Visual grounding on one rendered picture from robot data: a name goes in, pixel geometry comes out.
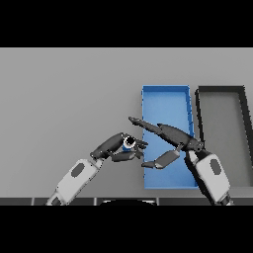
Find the blue bin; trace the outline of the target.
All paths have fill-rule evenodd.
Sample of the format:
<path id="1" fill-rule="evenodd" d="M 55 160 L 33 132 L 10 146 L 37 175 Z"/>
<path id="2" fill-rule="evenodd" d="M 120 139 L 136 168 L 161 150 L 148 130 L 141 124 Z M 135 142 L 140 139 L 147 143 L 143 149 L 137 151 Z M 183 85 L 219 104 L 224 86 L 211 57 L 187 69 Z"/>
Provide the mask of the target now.
<path id="1" fill-rule="evenodd" d="M 177 127 L 194 136 L 194 121 L 190 87 L 188 85 L 143 85 L 142 119 L 155 126 L 165 124 Z M 174 146 L 147 130 L 142 139 L 148 143 L 143 161 L 153 161 Z M 144 169 L 144 188 L 148 190 L 197 189 L 198 185 L 187 168 L 185 153 L 164 169 Z"/>

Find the dark grey bin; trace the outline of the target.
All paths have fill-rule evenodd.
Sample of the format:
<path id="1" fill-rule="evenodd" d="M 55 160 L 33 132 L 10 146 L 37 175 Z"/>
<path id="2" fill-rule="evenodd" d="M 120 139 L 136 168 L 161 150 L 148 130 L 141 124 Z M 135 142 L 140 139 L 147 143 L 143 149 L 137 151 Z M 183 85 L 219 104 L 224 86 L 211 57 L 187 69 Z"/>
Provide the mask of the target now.
<path id="1" fill-rule="evenodd" d="M 233 188 L 253 188 L 253 127 L 244 86 L 199 86 L 200 139 L 215 153 Z"/>

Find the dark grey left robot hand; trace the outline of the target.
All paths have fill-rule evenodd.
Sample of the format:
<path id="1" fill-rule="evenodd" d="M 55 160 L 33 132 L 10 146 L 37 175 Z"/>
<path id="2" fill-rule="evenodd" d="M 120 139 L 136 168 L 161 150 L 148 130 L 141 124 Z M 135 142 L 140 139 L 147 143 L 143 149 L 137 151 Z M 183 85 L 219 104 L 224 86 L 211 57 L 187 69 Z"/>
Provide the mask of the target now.
<path id="1" fill-rule="evenodd" d="M 133 137 L 128 133 L 117 133 L 111 136 L 109 139 L 100 144 L 94 151 L 90 153 L 90 156 L 94 160 L 112 158 L 114 162 L 122 162 L 132 160 L 134 157 L 140 158 L 142 156 L 142 149 L 145 149 L 148 145 L 147 142 L 137 139 L 135 137 L 135 146 L 131 151 L 123 151 L 124 139 L 128 136 Z"/>

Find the blue pipe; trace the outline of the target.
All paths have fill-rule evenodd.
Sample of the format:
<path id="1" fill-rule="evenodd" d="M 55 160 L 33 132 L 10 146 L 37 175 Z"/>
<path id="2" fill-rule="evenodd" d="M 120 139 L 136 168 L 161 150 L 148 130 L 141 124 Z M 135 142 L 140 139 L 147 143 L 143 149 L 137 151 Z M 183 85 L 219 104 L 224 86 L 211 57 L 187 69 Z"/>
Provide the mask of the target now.
<path id="1" fill-rule="evenodd" d="M 124 139 L 123 142 L 123 151 L 128 152 L 131 151 L 131 149 L 135 146 L 135 140 L 133 137 L 128 136 Z"/>

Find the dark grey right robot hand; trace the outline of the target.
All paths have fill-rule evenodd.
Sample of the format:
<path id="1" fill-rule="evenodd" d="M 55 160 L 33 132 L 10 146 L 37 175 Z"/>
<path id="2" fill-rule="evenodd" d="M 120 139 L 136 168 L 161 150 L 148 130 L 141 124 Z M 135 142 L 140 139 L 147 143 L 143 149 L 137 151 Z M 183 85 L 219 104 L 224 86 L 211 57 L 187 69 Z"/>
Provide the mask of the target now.
<path id="1" fill-rule="evenodd" d="M 204 144 L 201 141 L 198 141 L 177 127 L 165 124 L 157 124 L 155 126 L 149 122 L 134 117 L 129 117 L 128 119 L 133 125 L 153 132 L 174 146 L 173 150 L 164 152 L 155 160 L 143 162 L 141 164 L 142 167 L 164 169 L 180 157 L 180 151 L 195 151 L 196 153 L 200 153 L 204 149 Z"/>

